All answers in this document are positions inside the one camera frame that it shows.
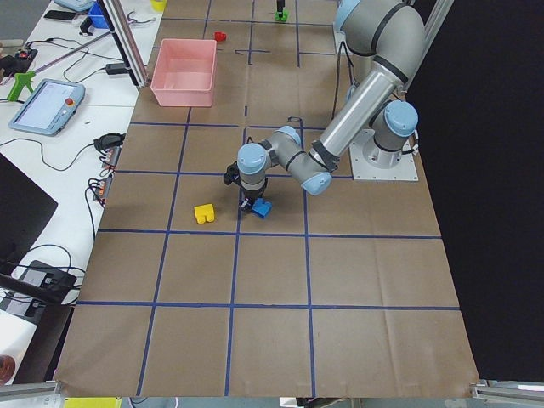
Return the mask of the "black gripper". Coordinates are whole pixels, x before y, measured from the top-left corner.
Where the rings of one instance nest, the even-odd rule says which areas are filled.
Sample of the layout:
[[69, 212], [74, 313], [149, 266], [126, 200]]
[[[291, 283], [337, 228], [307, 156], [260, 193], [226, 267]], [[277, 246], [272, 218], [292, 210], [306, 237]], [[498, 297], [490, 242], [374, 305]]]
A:
[[262, 185], [256, 190], [250, 190], [244, 185], [241, 186], [241, 191], [245, 200], [240, 204], [240, 209], [243, 212], [250, 212], [252, 210], [253, 202], [266, 202], [266, 199], [263, 197], [263, 194], [267, 188], [268, 181], [264, 180]]

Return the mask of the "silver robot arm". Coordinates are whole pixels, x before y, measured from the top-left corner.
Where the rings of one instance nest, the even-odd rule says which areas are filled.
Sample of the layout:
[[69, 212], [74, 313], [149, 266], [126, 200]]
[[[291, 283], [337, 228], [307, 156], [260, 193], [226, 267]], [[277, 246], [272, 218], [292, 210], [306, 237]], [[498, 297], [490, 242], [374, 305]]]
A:
[[249, 212], [267, 187], [266, 172], [283, 167], [312, 196], [325, 191], [350, 143], [365, 127], [374, 130], [367, 152], [377, 154], [376, 167], [391, 167], [406, 140], [416, 131], [418, 114], [391, 94], [417, 71], [424, 51], [425, 28], [420, 14], [404, 1], [343, 1], [336, 30], [346, 49], [371, 58], [366, 77], [352, 88], [343, 108], [323, 134], [303, 150], [297, 131], [284, 126], [258, 143], [246, 143], [224, 174], [225, 184], [241, 190], [240, 209]]

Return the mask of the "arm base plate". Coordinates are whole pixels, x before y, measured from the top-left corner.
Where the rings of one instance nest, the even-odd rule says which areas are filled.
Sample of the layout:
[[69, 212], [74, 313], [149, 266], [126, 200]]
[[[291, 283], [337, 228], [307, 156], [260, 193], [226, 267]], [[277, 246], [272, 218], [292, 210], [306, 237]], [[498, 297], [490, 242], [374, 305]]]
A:
[[335, 41], [335, 49], [338, 55], [361, 55], [359, 49], [354, 48], [358, 46], [357, 40], [360, 40], [361, 30], [357, 25], [352, 25], [347, 28], [347, 32], [343, 30], [336, 23], [333, 24], [333, 36]]
[[409, 152], [410, 142], [404, 139], [403, 148], [396, 152], [380, 149], [374, 140], [374, 131], [364, 129], [348, 148], [355, 181], [417, 182], [414, 155]]

